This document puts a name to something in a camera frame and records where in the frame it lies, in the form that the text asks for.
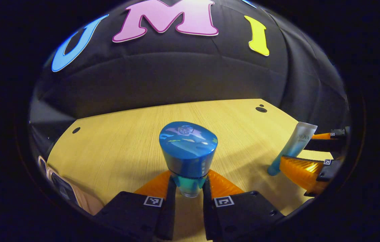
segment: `blue bottle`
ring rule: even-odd
[[[164,126],[159,141],[167,168],[181,194],[197,197],[216,152],[216,135],[197,124],[180,121]]]

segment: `black fabric backdrop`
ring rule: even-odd
[[[33,138],[45,158],[76,119],[173,103],[262,98],[298,121],[318,125],[317,133],[349,125],[338,71],[308,35],[281,16],[240,0],[215,0],[211,15],[217,36],[175,31],[181,15],[162,34],[143,18],[144,36],[114,43],[125,8],[137,2],[107,12],[85,49],[61,71],[51,70],[55,51],[46,61],[30,114],[36,119],[30,122]],[[268,57],[248,47],[252,30],[244,15],[266,26]],[[78,43],[83,27],[66,52]]]

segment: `light wood surface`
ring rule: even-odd
[[[260,104],[266,113],[256,110]],[[262,99],[181,103],[78,119],[57,141],[47,163],[107,204],[120,191],[133,192],[167,169],[159,132],[173,121],[215,133],[218,147],[211,169],[244,191],[259,191],[284,215],[309,199],[282,173],[267,174],[298,121]],[[77,127],[81,129],[73,134]],[[299,157],[332,159],[330,153],[307,150]],[[174,241],[206,241],[202,197],[188,199],[177,189]]]

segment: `letter m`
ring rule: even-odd
[[[218,29],[213,26],[211,19],[210,0],[181,0],[168,6],[160,0],[148,0],[136,3],[126,8],[129,10],[121,31],[116,34],[113,42],[124,42],[143,36],[147,29],[141,27],[142,17],[159,33],[166,32],[170,25],[183,14],[183,21],[176,26],[178,32],[213,36]]]

